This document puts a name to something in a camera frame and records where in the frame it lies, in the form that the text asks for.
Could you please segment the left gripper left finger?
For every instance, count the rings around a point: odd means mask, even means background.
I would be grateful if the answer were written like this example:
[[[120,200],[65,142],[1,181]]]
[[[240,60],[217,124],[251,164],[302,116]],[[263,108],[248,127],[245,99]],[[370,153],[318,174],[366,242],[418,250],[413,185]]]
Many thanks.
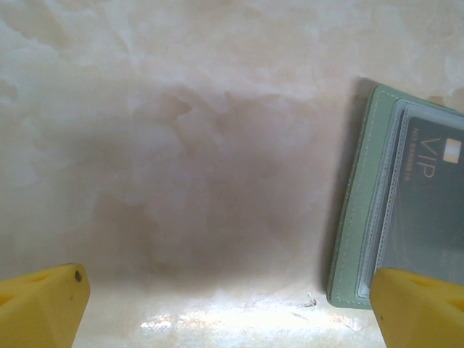
[[[89,297],[81,264],[2,280],[1,346],[71,347]]]

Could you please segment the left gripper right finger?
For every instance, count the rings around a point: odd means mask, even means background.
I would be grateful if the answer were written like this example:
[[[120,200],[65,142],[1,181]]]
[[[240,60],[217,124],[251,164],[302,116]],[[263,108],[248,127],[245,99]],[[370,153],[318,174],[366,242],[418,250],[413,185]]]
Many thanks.
[[[463,346],[462,285],[381,268],[370,303],[387,347]]]

